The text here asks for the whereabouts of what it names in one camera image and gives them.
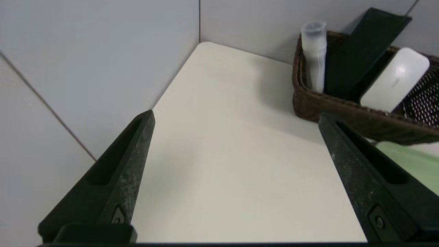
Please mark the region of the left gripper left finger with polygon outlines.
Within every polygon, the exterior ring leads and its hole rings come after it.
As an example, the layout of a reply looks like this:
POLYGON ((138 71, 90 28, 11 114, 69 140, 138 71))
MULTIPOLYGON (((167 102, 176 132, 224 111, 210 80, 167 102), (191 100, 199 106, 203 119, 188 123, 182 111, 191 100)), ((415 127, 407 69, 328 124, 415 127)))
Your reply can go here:
POLYGON ((38 225, 43 244, 130 244, 131 225, 155 128, 137 115, 38 225))

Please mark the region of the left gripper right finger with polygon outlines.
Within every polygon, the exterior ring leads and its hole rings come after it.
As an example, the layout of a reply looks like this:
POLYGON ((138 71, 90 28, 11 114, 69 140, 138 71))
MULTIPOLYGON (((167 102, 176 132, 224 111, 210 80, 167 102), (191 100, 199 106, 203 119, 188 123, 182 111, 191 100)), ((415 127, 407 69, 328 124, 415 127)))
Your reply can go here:
POLYGON ((368 242, 438 242, 438 196, 330 114, 320 134, 368 242))

